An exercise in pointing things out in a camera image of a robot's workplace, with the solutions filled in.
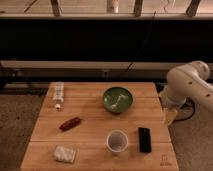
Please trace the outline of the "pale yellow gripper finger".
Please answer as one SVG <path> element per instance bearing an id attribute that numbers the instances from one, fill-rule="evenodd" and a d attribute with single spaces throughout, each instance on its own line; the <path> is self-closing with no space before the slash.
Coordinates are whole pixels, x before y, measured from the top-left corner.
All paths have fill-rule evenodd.
<path id="1" fill-rule="evenodd" d="M 172 124 L 176 118 L 176 110 L 175 109 L 166 109 L 165 114 L 166 114 L 166 123 L 168 125 Z"/>

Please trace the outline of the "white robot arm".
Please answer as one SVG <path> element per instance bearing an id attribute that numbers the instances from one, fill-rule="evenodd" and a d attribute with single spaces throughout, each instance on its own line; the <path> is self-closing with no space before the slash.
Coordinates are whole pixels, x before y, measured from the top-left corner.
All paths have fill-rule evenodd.
<path id="1" fill-rule="evenodd" d="M 167 85 L 159 93 L 166 124 L 174 122 L 187 98 L 213 113 L 213 86 L 206 82 L 209 76 L 209 66 L 202 61 L 176 66 L 167 73 Z"/>

